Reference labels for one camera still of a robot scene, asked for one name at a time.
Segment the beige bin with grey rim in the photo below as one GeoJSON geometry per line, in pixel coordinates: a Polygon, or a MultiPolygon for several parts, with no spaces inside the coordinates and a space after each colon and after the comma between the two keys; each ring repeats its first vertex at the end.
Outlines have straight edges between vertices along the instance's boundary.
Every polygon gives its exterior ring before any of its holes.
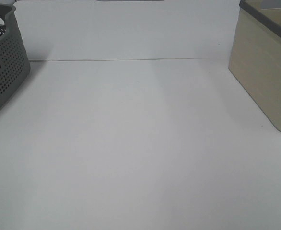
{"type": "Polygon", "coordinates": [[[281,0],[242,0],[228,69],[281,132],[281,0]]]}

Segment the grey perforated plastic basket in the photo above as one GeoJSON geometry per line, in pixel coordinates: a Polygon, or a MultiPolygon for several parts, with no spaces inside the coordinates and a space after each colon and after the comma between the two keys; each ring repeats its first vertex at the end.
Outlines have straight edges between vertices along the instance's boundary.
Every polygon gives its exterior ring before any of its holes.
{"type": "Polygon", "coordinates": [[[30,62],[15,17],[16,8],[0,4],[6,32],[0,37],[0,109],[30,73],[30,62]]]}

